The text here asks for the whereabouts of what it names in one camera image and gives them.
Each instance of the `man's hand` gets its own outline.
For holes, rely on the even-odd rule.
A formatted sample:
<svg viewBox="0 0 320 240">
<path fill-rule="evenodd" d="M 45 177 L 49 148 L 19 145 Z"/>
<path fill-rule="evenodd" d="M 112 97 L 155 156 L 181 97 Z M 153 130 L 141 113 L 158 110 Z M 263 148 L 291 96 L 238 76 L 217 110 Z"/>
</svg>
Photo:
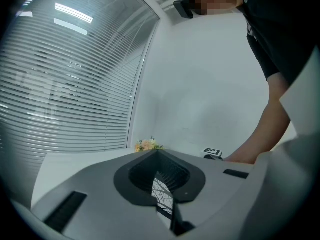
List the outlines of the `man's hand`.
<svg viewBox="0 0 320 240">
<path fill-rule="evenodd" d="M 280 103 L 280 98 L 289 86 L 281 73 L 273 74 L 267 81 L 269 101 L 258 126 L 250 138 L 225 161 L 254 164 L 261 153 L 271 151 L 285 134 L 290 119 Z"/>
</svg>

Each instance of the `window blinds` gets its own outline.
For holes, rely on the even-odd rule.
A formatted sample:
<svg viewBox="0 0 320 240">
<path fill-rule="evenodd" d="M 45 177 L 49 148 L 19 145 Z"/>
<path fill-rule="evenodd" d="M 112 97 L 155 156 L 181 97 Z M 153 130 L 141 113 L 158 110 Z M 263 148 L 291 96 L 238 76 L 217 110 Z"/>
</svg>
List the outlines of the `window blinds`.
<svg viewBox="0 0 320 240">
<path fill-rule="evenodd" d="M 27 0 L 22 9 L 0 51 L 0 119 L 13 153 L 0 149 L 4 173 L 21 175 L 12 191 L 29 205 L 47 153 L 126 148 L 159 18 L 141 0 Z"/>
</svg>

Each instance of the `white wall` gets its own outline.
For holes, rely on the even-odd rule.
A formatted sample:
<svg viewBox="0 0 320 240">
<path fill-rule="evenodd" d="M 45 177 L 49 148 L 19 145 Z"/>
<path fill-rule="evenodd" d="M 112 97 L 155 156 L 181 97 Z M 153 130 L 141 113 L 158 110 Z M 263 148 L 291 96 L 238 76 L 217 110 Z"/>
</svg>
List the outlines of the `white wall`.
<svg viewBox="0 0 320 240">
<path fill-rule="evenodd" d="M 144 0 L 159 16 L 160 21 L 151 41 L 142 74 L 139 81 L 137 96 L 133 108 L 133 124 L 130 127 L 131 143 L 137 140 L 149 139 L 155 133 L 159 104 L 161 101 L 161 82 L 163 78 L 162 63 L 170 54 L 166 52 L 172 31 L 172 21 L 155 0 Z"/>
<path fill-rule="evenodd" d="M 197 17 L 159 28 L 142 80 L 134 138 L 154 136 L 166 148 L 227 157 L 256 128 L 268 84 L 247 41 L 241 14 Z M 291 126 L 285 139 L 292 139 Z"/>
</svg>

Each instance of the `sleeve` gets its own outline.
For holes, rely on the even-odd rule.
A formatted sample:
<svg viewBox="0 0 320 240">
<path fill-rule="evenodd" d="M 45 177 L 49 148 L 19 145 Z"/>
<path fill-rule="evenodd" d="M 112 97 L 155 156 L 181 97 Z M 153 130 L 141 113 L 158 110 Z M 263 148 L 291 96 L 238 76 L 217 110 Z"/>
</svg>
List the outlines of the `sleeve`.
<svg viewBox="0 0 320 240">
<path fill-rule="evenodd" d="M 256 41 L 256 38 L 249 34 L 246 36 L 246 38 L 248 39 L 249 45 L 262 68 L 265 79 L 268 80 L 268 78 L 272 75 L 279 73 L 278 68 L 270 59 L 265 50 L 261 47 L 259 42 Z"/>
</svg>

